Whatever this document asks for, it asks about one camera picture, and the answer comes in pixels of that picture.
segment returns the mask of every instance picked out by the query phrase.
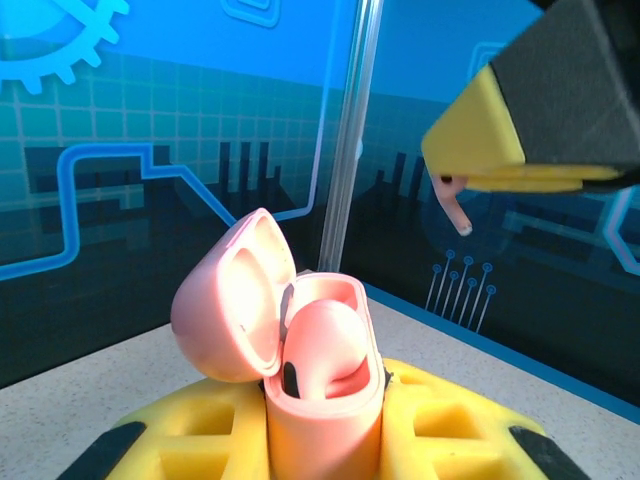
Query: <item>grid pattern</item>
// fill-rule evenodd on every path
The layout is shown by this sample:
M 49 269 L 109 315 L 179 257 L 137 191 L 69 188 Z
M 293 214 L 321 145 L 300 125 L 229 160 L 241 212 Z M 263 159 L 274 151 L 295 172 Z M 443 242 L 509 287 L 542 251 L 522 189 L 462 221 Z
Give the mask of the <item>grid pattern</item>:
M 375 184 L 378 171 L 384 172 L 384 181 L 391 182 L 398 152 L 406 154 L 411 164 L 415 158 L 421 157 L 422 137 L 445 109 L 446 105 L 440 102 L 372 94 L 365 122 L 364 153 L 356 179 L 356 194 L 363 193 Z M 399 194 L 403 197 L 411 193 L 411 178 L 412 169 L 405 168 L 399 187 Z M 428 185 L 428 176 L 424 175 L 418 191 L 420 201 L 427 200 Z
M 316 146 L 322 89 L 286 81 L 210 70 L 147 58 L 102 53 L 97 69 L 74 68 L 78 80 L 64 85 L 43 79 L 43 93 L 21 84 L 0 94 L 0 211 L 53 203 L 55 196 L 29 193 L 24 148 L 95 141 L 150 141 L 170 147 L 171 162 L 189 165 L 204 183 L 217 180 L 220 142 L 231 143 L 230 191 L 239 180 L 241 142 L 252 143 L 249 186 L 257 182 L 257 152 L 269 141 L 270 168 L 297 206 L 306 205 Z M 340 96 L 332 95 L 327 119 L 337 130 Z M 323 170 L 332 153 L 324 149 Z M 103 192 L 93 192 L 97 199 Z M 136 188 L 117 192 L 124 204 Z

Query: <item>metal pole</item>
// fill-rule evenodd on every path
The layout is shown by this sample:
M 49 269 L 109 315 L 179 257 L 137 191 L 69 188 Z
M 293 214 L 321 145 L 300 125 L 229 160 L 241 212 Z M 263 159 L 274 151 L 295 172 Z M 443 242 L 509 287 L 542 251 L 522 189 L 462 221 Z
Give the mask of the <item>metal pole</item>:
M 351 46 L 350 71 L 342 104 L 340 129 L 329 186 L 318 270 L 338 272 L 347 234 L 351 199 L 358 172 L 384 0 L 362 0 Z

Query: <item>white countertop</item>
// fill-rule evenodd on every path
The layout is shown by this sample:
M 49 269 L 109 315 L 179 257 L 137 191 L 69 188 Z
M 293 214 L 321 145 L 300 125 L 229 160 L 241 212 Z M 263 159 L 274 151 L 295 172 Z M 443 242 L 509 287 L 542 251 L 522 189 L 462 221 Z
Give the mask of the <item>white countertop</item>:
M 594 480 L 640 479 L 640 426 L 370 301 L 378 346 L 537 420 Z M 168 326 L 0 390 L 0 479 L 53 480 L 126 414 L 201 379 Z

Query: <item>black earbud tip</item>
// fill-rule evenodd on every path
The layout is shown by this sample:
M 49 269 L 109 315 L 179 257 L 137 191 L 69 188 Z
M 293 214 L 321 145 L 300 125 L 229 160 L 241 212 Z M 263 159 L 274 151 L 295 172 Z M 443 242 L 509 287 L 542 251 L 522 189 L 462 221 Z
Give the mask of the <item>black earbud tip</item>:
M 282 369 L 282 389 L 284 393 L 293 398 L 300 398 L 298 391 L 298 377 L 296 375 L 296 367 L 291 362 L 284 364 Z
M 389 384 L 391 383 L 391 377 L 393 377 L 393 373 L 389 372 L 387 368 L 384 369 L 384 389 L 386 390 Z

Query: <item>pink earbud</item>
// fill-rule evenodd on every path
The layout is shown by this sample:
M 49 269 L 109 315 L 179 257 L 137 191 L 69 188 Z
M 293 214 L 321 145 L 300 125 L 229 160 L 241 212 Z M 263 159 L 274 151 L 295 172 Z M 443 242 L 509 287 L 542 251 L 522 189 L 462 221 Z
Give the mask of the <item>pink earbud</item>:
M 436 198 L 440 206 L 458 233 L 463 237 L 469 235 L 473 230 L 471 221 L 456 199 L 456 195 L 462 192 L 467 186 L 467 178 L 431 175 L 431 183 L 433 184 L 433 191 L 436 193 Z
M 362 319 L 337 300 L 316 300 L 291 319 L 282 353 L 285 393 L 326 399 L 328 385 L 354 373 L 367 355 Z

